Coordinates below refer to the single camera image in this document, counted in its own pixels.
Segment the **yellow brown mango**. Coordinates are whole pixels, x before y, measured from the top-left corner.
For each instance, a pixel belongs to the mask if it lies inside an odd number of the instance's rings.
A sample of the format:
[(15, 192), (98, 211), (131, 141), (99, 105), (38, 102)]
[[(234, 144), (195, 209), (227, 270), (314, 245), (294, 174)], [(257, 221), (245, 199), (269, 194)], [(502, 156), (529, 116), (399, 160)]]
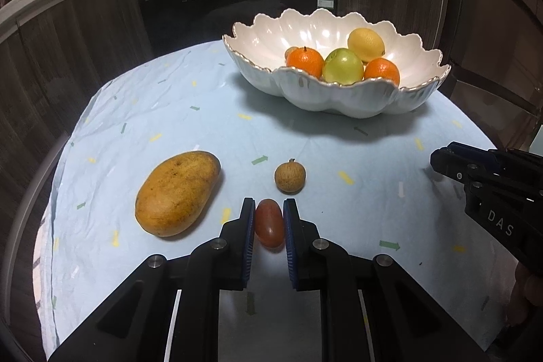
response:
[(191, 151), (158, 165), (137, 193), (135, 219), (157, 237), (173, 237), (194, 224), (221, 173), (211, 152)]

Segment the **small mandarin orange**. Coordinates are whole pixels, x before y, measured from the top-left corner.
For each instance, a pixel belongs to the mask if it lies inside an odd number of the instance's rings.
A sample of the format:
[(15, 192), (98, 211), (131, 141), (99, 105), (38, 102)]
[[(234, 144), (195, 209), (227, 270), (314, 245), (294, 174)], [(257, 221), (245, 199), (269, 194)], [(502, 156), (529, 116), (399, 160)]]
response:
[(324, 67), (324, 59), (319, 52), (312, 48), (299, 47), (299, 50), (291, 54), (286, 65), (320, 78)]

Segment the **small red grape tomato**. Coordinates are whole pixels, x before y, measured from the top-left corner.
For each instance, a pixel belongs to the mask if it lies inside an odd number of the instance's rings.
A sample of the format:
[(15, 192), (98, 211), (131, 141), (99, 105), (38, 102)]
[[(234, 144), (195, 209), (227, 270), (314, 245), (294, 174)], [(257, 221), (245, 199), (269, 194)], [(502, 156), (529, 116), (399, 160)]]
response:
[(272, 199), (261, 200), (255, 211), (255, 233), (261, 244), (277, 249), (284, 242), (284, 222), (279, 205)]

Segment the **yellow lemon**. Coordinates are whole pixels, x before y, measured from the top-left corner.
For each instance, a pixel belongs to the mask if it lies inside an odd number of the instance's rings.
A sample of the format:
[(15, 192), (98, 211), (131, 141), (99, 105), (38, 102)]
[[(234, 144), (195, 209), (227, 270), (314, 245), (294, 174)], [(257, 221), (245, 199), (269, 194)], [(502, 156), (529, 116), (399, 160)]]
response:
[(357, 27), (353, 30), (347, 43), (348, 49), (364, 63), (383, 57), (386, 52), (383, 39), (374, 30), (367, 27)]

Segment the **brown longan with stem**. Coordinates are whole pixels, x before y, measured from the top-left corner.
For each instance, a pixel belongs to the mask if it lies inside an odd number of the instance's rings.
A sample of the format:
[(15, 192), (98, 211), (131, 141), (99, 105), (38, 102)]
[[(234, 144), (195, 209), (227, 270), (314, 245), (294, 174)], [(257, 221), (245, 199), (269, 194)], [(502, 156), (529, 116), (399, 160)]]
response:
[(274, 181), (279, 191), (295, 194), (305, 186), (305, 167), (295, 159), (279, 165), (274, 172)]

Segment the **green apple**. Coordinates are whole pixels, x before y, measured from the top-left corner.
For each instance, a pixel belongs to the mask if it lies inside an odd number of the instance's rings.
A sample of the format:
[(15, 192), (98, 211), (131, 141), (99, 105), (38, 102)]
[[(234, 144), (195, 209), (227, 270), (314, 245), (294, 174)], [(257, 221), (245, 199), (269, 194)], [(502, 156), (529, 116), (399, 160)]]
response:
[(325, 82), (342, 85), (362, 81), (363, 75), (362, 61), (347, 48), (337, 48), (327, 55), (322, 70), (322, 78)]

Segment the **light blue patterned tablecloth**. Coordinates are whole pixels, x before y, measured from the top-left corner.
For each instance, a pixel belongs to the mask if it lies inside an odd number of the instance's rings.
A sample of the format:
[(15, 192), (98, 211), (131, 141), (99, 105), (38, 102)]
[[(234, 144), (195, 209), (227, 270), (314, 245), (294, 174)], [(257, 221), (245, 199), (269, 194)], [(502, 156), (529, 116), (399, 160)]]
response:
[[(246, 197), (283, 201), (273, 175), (289, 159), (306, 171), (302, 218), (351, 254), (392, 255), (488, 347), (503, 327), (516, 260), (465, 214), (461, 185), (433, 171), (431, 153), (453, 141), (491, 147), (440, 93), (403, 115), (306, 112), (252, 87), (221, 42), (122, 74), (79, 113), (53, 178), (34, 253), (45, 353), (145, 257), (190, 253)], [(147, 233), (134, 216), (140, 187), (165, 159), (196, 150), (222, 165), (206, 209), (178, 236)]]

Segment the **large orange mandarin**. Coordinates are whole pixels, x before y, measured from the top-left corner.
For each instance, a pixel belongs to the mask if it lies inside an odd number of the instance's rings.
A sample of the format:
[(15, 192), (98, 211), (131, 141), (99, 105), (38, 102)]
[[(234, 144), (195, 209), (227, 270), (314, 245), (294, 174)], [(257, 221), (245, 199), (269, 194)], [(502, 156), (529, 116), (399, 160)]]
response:
[(385, 58), (375, 58), (366, 64), (364, 69), (364, 79), (385, 79), (399, 86), (400, 74), (398, 67), (392, 61)]

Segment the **brown longan in bowl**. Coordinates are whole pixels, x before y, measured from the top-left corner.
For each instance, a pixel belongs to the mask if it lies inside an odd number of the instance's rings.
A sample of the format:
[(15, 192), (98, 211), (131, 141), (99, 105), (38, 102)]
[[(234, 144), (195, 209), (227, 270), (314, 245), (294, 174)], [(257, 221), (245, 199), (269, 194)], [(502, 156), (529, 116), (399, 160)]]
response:
[(288, 60), (289, 60), (289, 57), (291, 56), (291, 54), (293, 52), (296, 52), (297, 50), (299, 50), (299, 47), (291, 47), (291, 48), (286, 50), (286, 52), (284, 54), (284, 59), (287, 62), (287, 64), (288, 64)]

